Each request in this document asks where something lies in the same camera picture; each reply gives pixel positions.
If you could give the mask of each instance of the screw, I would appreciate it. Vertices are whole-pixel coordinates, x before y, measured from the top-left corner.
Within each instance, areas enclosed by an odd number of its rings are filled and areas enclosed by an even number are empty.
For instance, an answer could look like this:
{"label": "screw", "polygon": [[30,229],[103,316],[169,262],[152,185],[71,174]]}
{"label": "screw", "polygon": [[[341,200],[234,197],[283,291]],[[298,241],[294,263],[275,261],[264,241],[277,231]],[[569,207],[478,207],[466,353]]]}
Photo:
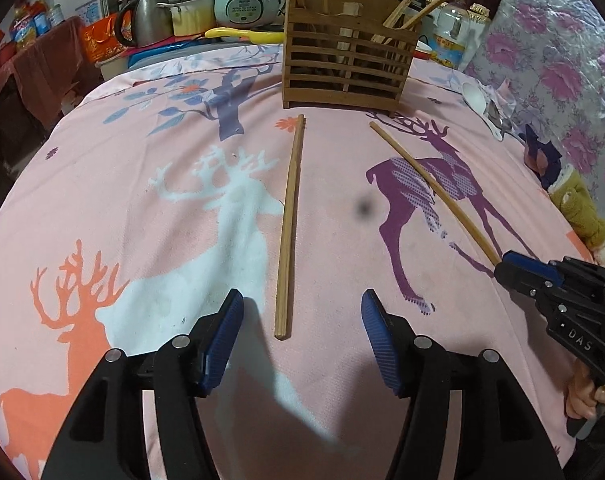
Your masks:
{"label": "screw", "polygon": [[484,357],[485,361],[489,361],[490,363],[497,363],[500,361],[500,354],[491,349],[482,352],[482,357]]}
{"label": "screw", "polygon": [[413,340],[413,344],[416,345],[418,348],[426,350],[427,348],[431,348],[431,339],[424,335],[419,335]]}
{"label": "screw", "polygon": [[173,346],[173,348],[184,348],[185,346],[187,346],[191,341],[189,340],[189,336],[187,335],[177,335],[176,337],[173,338],[171,345]]}
{"label": "screw", "polygon": [[107,361],[108,363],[113,363],[115,361],[118,361],[118,359],[120,359],[121,356],[122,356],[122,352],[119,351],[118,348],[111,348],[111,350],[109,350],[105,354],[105,361]]}

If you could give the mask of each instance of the wooden utensil holder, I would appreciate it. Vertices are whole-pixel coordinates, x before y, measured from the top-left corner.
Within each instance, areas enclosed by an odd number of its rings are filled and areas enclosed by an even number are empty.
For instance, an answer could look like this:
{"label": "wooden utensil holder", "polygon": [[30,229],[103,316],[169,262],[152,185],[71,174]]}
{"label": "wooden utensil holder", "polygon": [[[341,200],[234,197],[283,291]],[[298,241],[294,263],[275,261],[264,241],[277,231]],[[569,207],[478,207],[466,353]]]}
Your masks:
{"label": "wooden utensil holder", "polygon": [[[307,8],[295,1],[288,0],[285,20],[284,108],[330,104],[395,111],[418,38],[413,30],[382,25],[398,1],[329,0],[333,15],[320,12],[323,0],[305,0]],[[362,4],[362,16],[339,14],[345,2]],[[351,30],[351,37],[341,29]],[[374,43],[375,34],[392,41]]]}

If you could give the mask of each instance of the white deer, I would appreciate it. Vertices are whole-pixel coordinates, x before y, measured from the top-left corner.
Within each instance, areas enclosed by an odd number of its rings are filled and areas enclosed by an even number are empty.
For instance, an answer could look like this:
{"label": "white deer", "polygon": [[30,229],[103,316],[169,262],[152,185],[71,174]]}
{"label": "white deer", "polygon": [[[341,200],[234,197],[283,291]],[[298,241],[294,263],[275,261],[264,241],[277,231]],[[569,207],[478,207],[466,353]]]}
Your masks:
{"label": "white deer", "polygon": [[[256,216],[282,215],[284,207],[252,175],[270,170],[277,162],[265,162],[265,152],[254,160],[253,155],[246,155],[240,148],[237,163],[228,164],[222,149],[212,146],[191,172],[201,180],[201,189],[188,192],[167,189],[165,177],[172,164],[159,168],[150,184],[161,197],[170,202],[208,200],[205,210],[218,209],[217,243],[166,274],[131,282],[113,307],[99,311],[109,343],[133,355],[154,351],[174,335],[188,332],[199,317],[220,308],[230,288],[237,288],[245,298],[256,302],[258,311],[245,309],[244,322],[217,390],[215,420],[230,459],[233,480],[244,478],[233,439],[232,401],[240,368],[271,391],[285,410],[330,447],[342,448],[303,405],[289,378],[274,370],[265,343],[258,336],[262,330],[260,315],[265,309],[268,254]],[[229,182],[216,187],[214,174],[220,168],[227,173]]]}

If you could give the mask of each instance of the purple deer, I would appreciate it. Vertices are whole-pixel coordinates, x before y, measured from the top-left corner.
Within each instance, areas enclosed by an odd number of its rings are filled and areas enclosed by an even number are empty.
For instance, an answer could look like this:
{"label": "purple deer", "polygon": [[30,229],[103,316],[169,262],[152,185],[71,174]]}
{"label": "purple deer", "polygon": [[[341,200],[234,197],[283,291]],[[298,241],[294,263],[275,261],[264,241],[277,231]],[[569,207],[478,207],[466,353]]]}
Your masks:
{"label": "purple deer", "polygon": [[[530,248],[527,247],[527,244],[524,243],[524,240],[509,225],[509,222],[484,197],[482,188],[477,183],[469,167],[458,156],[458,151],[444,140],[449,129],[448,126],[440,130],[433,120],[423,123],[418,118],[409,118],[399,114],[393,120],[379,115],[374,115],[373,118],[386,126],[395,128],[399,132],[419,136],[421,140],[426,140],[441,153],[442,158],[428,157],[419,158],[418,160],[438,183],[444,187],[452,199],[469,199],[471,205],[473,205],[473,208],[480,216],[482,225],[484,225],[499,254],[502,254],[502,250],[495,239],[487,213],[496,218],[507,231],[517,238],[527,252],[532,257],[535,257]],[[378,189],[389,200],[389,215],[380,226],[380,235],[389,251],[391,267],[396,277],[397,286],[407,301],[415,303],[423,314],[431,314],[435,311],[435,307],[413,291],[402,267],[400,260],[400,231],[409,221],[416,208],[420,208],[425,215],[429,230],[438,233],[442,239],[446,238],[447,233],[442,229],[438,214],[433,208],[435,205],[434,193],[420,174],[403,158],[385,160],[367,171],[366,176],[370,184],[373,184],[375,176]],[[456,243],[450,242],[449,247],[467,260],[474,269],[484,272],[488,276],[493,276],[491,270],[471,258]]]}

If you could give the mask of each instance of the orange deer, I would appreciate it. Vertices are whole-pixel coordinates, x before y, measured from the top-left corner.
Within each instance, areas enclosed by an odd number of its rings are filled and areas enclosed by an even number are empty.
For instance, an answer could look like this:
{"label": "orange deer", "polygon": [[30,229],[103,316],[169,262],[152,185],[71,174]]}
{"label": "orange deer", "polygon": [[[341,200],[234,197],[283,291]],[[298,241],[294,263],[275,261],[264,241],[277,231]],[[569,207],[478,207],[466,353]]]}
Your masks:
{"label": "orange deer", "polygon": [[[69,392],[66,396],[36,395],[19,388],[12,388],[0,396],[0,405],[9,431],[9,443],[5,446],[5,453],[10,460],[24,454],[32,480],[38,480],[39,462],[47,459],[71,404],[97,362],[109,349],[105,327],[96,319],[96,310],[113,305],[129,284],[127,281],[118,290],[114,290],[120,267],[119,264],[115,264],[106,283],[105,297],[100,300],[100,295],[105,288],[102,282],[108,270],[107,266],[102,265],[101,252],[98,251],[96,254],[93,272],[87,283],[82,281],[83,264],[82,242],[77,240],[76,252],[71,254],[71,259],[67,257],[59,267],[64,272],[64,280],[61,283],[60,277],[56,278],[55,290],[60,303],[58,319],[52,319],[47,315],[40,300],[40,280],[47,269],[36,270],[36,280],[31,282],[34,306],[42,324],[52,330],[70,329],[61,333],[58,338],[61,343],[69,343],[67,355]],[[68,305],[74,292],[78,295],[80,307],[76,314],[70,316]]]}

